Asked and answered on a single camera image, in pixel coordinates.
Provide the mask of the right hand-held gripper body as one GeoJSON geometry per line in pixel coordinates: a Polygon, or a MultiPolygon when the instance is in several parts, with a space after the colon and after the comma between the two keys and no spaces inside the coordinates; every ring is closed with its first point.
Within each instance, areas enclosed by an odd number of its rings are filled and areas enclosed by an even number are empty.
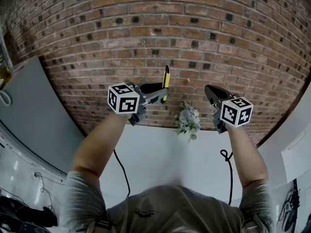
{"type": "Polygon", "coordinates": [[[227,131],[226,125],[237,128],[248,124],[254,107],[248,99],[236,94],[214,94],[212,105],[217,110],[213,123],[219,134],[227,131]]]}

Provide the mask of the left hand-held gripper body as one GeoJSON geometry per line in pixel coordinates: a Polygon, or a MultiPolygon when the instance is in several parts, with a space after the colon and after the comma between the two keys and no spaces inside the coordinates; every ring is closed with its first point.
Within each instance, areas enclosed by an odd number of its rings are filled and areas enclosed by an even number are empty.
{"type": "Polygon", "coordinates": [[[108,87],[107,103],[119,115],[130,115],[128,119],[132,126],[137,125],[146,117],[146,107],[156,102],[157,92],[143,94],[140,86],[129,83],[118,83],[108,87]]]}

